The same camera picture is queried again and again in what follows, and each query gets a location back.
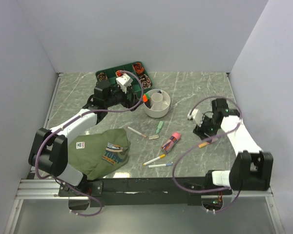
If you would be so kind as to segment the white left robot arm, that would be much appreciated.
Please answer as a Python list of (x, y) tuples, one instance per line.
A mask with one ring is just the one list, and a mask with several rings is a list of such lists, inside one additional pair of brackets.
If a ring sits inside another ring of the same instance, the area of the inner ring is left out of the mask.
[(68, 163), (68, 145), (86, 129), (97, 125), (110, 112), (110, 107), (121, 104), (134, 111), (140, 102), (132, 86), (132, 79), (123, 75), (112, 85), (108, 80), (97, 81), (94, 93), (82, 109), (66, 122), (52, 129), (37, 130), (28, 162), (35, 170), (44, 171), (67, 184), (77, 196), (87, 192), (85, 175)]

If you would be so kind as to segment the black marker orange cap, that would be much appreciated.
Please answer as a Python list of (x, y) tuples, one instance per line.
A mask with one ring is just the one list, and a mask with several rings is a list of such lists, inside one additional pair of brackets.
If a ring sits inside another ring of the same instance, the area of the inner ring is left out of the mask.
[(147, 108), (149, 108), (149, 109), (151, 108), (149, 96), (147, 94), (143, 95), (143, 102)]

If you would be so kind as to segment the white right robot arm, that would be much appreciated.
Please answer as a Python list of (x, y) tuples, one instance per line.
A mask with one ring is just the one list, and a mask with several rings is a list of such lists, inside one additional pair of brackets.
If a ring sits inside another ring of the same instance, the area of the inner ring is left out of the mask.
[(256, 144), (243, 124), (241, 112), (229, 108), (227, 99), (219, 97), (212, 100), (210, 117), (193, 107), (188, 113), (188, 120), (195, 121), (193, 132), (206, 143), (216, 141), (218, 131), (222, 130), (236, 155), (230, 170), (208, 172), (208, 179), (204, 182), (207, 193), (215, 194), (221, 186), (241, 191), (266, 191), (270, 187), (273, 156)]

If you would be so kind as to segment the pink orange highlighter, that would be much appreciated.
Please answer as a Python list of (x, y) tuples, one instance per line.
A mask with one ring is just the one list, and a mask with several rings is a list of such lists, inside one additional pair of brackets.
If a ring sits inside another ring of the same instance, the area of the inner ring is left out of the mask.
[(212, 139), (212, 140), (209, 140), (209, 141), (204, 141), (204, 142), (200, 143), (200, 144), (198, 145), (198, 147), (199, 147), (199, 148), (206, 147), (206, 146), (208, 146), (208, 145), (210, 145), (210, 144), (216, 142), (217, 140), (218, 140), (218, 139), (215, 138), (215, 139)]

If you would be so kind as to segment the white round pen holder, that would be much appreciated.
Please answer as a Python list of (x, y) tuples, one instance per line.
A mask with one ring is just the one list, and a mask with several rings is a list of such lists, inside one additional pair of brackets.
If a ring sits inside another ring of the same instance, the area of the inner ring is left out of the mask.
[(152, 118), (164, 117), (170, 108), (171, 99), (168, 93), (161, 89), (152, 89), (145, 93), (148, 101), (142, 107), (144, 112)]

